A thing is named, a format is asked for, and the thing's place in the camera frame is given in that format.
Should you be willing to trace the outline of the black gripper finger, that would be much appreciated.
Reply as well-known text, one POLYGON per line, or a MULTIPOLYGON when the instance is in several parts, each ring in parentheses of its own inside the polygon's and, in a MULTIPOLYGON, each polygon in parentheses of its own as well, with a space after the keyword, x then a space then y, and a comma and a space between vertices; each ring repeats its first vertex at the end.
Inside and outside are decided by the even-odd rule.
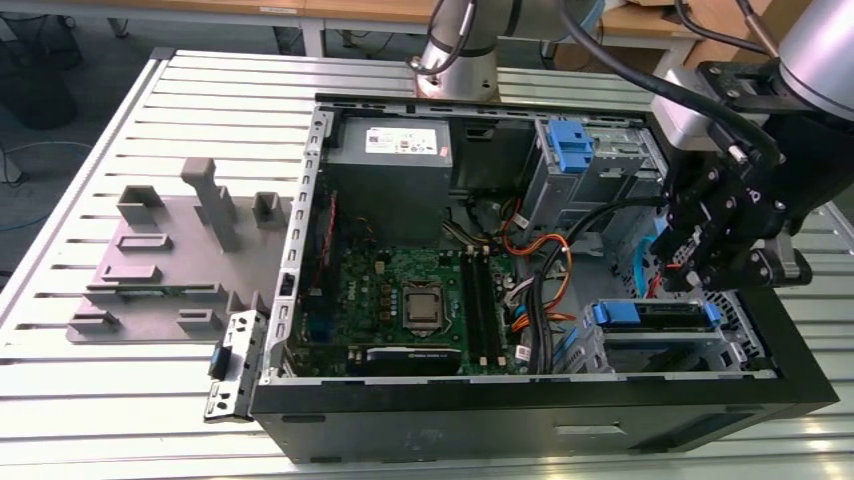
POLYGON ((804 286, 813 281, 813 269, 786 224, 774 238, 758 240, 747 249, 727 246, 703 262, 694 261, 688 279, 698 280, 706 291, 804 286))
POLYGON ((667 201, 667 228, 654 242, 651 252, 660 259, 671 259, 680 247, 700 229, 698 259, 728 255, 734 249, 727 233, 734 208, 732 160, 678 160, 670 165, 664 180, 667 201))

